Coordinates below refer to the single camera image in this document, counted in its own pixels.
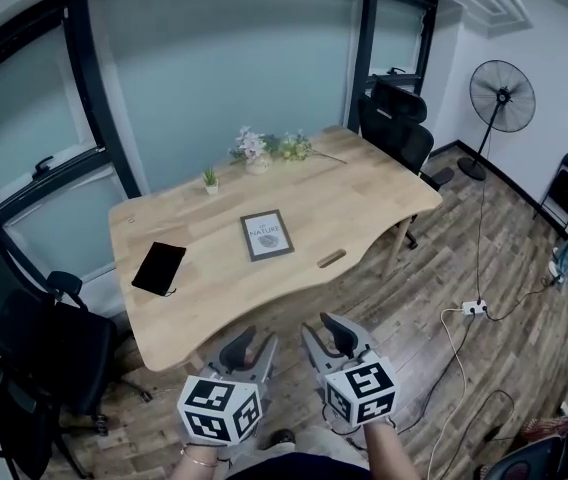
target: white cable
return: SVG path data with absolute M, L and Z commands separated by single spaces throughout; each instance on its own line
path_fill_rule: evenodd
M 453 419 L 453 416 L 455 416 L 458 409 L 462 406 L 462 402 L 464 402 L 464 399 L 466 398 L 466 373 L 464 373 L 464 367 L 462 366 L 462 361 L 460 361 L 460 357 L 457 355 L 457 350 L 455 350 L 455 345 L 453 344 L 453 338 L 451 338 L 451 333 L 448 331 L 448 327 L 446 327 L 446 324 L 444 323 L 444 313 L 446 313 L 447 311 L 460 311 L 460 310 L 459 309 L 445 309 L 444 311 L 442 311 L 440 313 L 440 320 L 442 322 L 442 325 L 444 326 L 444 330 L 446 331 L 446 335 L 448 336 L 448 341 L 451 343 L 451 348 L 453 349 L 453 354 L 455 354 L 455 359 L 457 359 L 457 362 L 460 365 L 460 370 L 462 370 L 462 380 L 464 381 L 464 392 L 462 393 L 462 398 L 460 398 L 460 401 L 457 403 L 457 406 L 455 406 L 455 409 L 453 409 L 453 412 L 451 414 L 449 414 L 448 418 L 446 418 L 446 421 L 444 422 L 444 426 L 442 427 L 442 432 L 440 432 L 440 437 L 438 437 L 437 441 L 435 441 L 435 446 L 433 446 L 433 451 L 431 452 L 431 458 L 428 461 L 428 471 L 426 473 L 426 480 L 431 479 L 431 466 L 433 465 L 433 457 L 435 457 L 435 450 L 437 450 L 437 445 L 440 444 L 440 441 L 442 440 L 442 437 L 444 436 L 444 431 L 446 430 L 446 426 Z

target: picture frame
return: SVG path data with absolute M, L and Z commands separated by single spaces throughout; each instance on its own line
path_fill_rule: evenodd
M 279 210 L 240 217 L 251 261 L 266 260 L 295 251 Z

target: black shoe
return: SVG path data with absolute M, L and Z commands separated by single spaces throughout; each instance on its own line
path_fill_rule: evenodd
M 273 432 L 268 440 L 268 445 L 265 450 L 268 450 L 272 446 L 280 443 L 295 443 L 295 434 L 293 431 L 288 428 L 281 428 L 280 430 Z

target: fan grille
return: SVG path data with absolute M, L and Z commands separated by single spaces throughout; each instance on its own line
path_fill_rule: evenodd
M 493 128 L 512 133 L 521 130 L 535 115 L 535 91 L 526 75 L 513 64 L 502 60 L 489 60 L 473 73 L 470 84 L 471 102 L 475 112 L 486 123 L 498 105 L 500 93 L 508 101 L 500 105 Z

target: wooden table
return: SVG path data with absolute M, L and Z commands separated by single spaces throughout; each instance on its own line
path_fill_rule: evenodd
M 270 300 L 326 283 L 356 265 L 371 244 L 400 223 L 388 268 L 412 215 L 440 195 L 415 174 L 341 127 L 312 139 L 321 156 L 276 161 L 265 174 L 235 164 L 217 170 L 219 194 L 201 179 L 132 199 L 109 215 L 120 287 L 145 365 L 163 370 L 189 358 L 216 331 Z M 251 262 L 240 217 L 279 209 L 295 252 Z M 153 242 L 186 247 L 171 289 L 160 297 L 134 288 Z M 345 253 L 327 266 L 327 258 Z

